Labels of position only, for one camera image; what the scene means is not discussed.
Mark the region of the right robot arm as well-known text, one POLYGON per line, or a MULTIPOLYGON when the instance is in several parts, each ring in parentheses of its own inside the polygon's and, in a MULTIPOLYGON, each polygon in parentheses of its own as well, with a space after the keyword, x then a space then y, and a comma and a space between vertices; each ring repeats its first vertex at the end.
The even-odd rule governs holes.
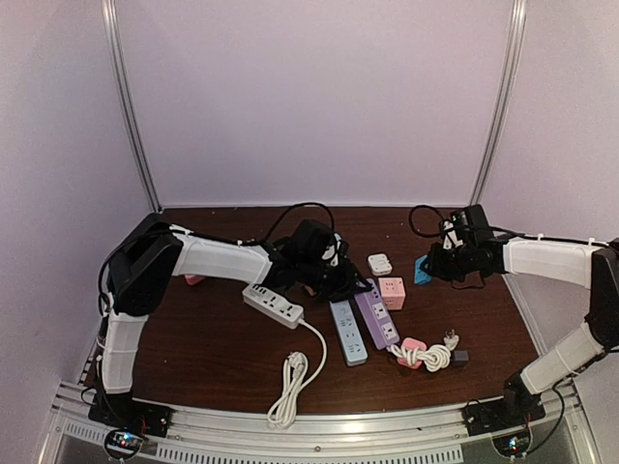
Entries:
POLYGON ((618 243, 531 235, 492 225, 471 205, 438 217, 421 268, 462 283, 502 276, 530 322, 545 326, 543 353, 507 380, 496 405, 502 425, 518 425, 533 397, 618 349, 618 243))

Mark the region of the blue-grey power strip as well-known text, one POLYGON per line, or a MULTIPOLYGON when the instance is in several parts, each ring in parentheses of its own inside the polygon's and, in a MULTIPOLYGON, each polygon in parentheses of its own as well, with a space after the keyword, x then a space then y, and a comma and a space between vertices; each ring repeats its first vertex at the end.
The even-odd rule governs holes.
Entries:
POLYGON ((330 302, 330 311, 347 366, 365 364, 368 352, 349 301, 330 302))

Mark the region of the aluminium front rail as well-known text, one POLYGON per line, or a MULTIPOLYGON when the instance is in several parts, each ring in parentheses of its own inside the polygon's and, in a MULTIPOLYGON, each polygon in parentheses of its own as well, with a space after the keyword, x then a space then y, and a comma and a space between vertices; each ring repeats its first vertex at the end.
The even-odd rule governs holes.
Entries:
MULTIPOLYGON (((83 385, 61 382, 35 463, 118 463, 103 449, 112 427, 88 419, 83 385)), ((149 436, 127 463, 602 463, 573 383, 560 390, 561 424, 526 459, 495 449, 499 432, 473 436, 464 403, 391 413, 299 416, 288 429, 262 415, 176 406, 165 437, 149 436)))

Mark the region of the pink cube socket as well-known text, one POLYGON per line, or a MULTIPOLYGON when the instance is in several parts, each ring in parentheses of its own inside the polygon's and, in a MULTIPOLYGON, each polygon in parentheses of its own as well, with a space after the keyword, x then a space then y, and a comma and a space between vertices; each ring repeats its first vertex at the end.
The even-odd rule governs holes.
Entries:
POLYGON ((401 277, 380 277, 378 279, 381 297, 391 305, 403 305, 406 292, 404 280, 401 277))

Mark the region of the right aluminium frame post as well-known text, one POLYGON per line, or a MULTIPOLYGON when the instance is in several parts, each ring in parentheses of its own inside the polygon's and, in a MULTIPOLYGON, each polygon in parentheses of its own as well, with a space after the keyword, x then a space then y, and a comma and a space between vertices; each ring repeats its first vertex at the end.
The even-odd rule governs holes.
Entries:
POLYGON ((477 204, 482 200, 498 151, 502 131, 507 121, 510 99, 516 82, 521 50, 524 42, 527 4, 528 2, 526 0, 515 0, 512 2, 512 12, 509 21, 502 72, 499 79, 499 86, 486 137, 482 161, 469 200, 470 204, 477 204))

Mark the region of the left aluminium frame post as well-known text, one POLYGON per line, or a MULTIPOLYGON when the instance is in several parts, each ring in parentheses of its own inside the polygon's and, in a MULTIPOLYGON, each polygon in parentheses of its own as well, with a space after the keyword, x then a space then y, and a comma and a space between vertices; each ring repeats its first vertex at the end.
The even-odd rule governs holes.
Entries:
POLYGON ((131 84, 122 45, 117 2, 114 0, 103 0, 101 5, 103 13, 103 28, 108 43, 112 73, 119 97, 121 116, 129 139, 133 160, 136 165, 140 183, 146 194, 150 210, 153 212, 160 212, 162 210, 162 204, 159 199, 154 177, 146 157, 144 143, 133 103, 131 84))

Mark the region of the small pink charger plug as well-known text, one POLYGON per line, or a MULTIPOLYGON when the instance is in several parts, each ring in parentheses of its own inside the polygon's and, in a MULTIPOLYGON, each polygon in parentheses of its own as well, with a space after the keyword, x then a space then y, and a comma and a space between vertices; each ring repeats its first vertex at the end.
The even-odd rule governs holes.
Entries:
POLYGON ((188 285, 196 285, 204 279, 204 276, 200 275, 186 275, 185 281, 188 285))

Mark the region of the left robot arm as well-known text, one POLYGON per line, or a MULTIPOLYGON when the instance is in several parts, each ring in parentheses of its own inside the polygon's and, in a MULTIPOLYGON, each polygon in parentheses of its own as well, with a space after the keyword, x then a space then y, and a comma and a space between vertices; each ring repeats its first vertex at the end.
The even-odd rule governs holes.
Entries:
POLYGON ((175 276, 229 279, 269 290, 300 284, 329 302, 371 288, 349 259, 347 242, 332 225, 315 219, 302 220, 290 236, 270 243, 207 236, 148 215, 110 252, 98 277, 105 330, 100 379, 107 393, 100 408, 119 429, 139 419, 137 405, 123 394, 133 389, 143 327, 175 276))

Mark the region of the small grey plug adapter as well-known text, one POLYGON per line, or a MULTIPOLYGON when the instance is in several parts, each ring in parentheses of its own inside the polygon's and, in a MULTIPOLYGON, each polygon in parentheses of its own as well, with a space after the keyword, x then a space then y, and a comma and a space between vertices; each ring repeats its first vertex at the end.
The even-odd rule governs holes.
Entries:
POLYGON ((453 366, 464 366, 470 361, 469 353, 466 350, 455 350, 451 355, 451 364, 453 366))

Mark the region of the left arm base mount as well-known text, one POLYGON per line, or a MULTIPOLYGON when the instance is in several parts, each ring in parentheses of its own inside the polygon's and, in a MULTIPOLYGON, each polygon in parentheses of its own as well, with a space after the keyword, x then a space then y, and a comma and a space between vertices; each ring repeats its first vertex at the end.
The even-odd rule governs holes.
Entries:
POLYGON ((171 408, 134 400, 131 392, 97 393, 88 413, 91 421, 126 429, 133 434, 163 438, 167 434, 171 416, 171 408))

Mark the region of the white power strip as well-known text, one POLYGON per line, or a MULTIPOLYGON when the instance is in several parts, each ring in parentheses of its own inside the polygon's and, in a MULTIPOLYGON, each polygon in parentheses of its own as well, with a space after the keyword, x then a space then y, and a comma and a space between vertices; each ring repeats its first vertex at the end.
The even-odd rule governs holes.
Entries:
POLYGON ((296 329, 304 319, 304 309, 300 305, 259 284, 249 284, 242 295, 246 305, 290 330, 296 329))

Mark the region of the blue square adapter plug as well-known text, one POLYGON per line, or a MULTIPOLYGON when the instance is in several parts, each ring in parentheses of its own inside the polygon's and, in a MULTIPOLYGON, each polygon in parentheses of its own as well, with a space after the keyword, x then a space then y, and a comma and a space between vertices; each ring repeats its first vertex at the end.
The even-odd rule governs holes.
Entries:
POLYGON ((427 273, 427 256, 421 256, 415 261, 414 284, 423 286, 431 283, 432 276, 427 273))

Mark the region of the aluminium frame post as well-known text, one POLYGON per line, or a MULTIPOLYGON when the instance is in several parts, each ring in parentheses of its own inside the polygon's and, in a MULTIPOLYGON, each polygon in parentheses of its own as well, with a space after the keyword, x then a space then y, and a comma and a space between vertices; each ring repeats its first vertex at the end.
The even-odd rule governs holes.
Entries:
POLYGON ((477 204, 482 200, 498 151, 502 131, 507 121, 510 99, 516 82, 521 50, 524 42, 527 4, 528 2, 526 0, 515 0, 512 2, 512 12, 509 21, 502 72, 499 79, 499 86, 486 137, 482 161, 469 200, 470 204, 477 204))
POLYGON ((136 165, 140 183, 146 194, 150 210, 153 212, 160 212, 162 210, 162 204, 159 199, 154 177, 146 157, 144 143, 133 103, 131 84, 122 45, 117 2, 114 0, 103 0, 101 5, 103 13, 103 28, 108 43, 112 73, 119 97, 121 116, 129 139, 133 160, 136 165))

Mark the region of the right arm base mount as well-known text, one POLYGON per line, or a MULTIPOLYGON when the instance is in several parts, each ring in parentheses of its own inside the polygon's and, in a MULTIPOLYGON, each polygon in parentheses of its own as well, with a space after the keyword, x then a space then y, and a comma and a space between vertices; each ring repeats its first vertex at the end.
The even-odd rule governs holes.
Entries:
POLYGON ((461 415, 469 436, 499 432, 510 428, 522 428, 531 421, 543 419, 545 408, 538 395, 523 403, 511 394, 489 400, 469 400, 461 415))

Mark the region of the white square adapter plug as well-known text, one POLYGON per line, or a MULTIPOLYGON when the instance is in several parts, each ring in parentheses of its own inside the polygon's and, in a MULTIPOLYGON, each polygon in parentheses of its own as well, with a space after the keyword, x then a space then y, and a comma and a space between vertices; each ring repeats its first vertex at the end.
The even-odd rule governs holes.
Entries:
POLYGON ((368 267, 374 276, 388 276, 393 271, 390 258, 385 253, 371 254, 367 258, 368 267))

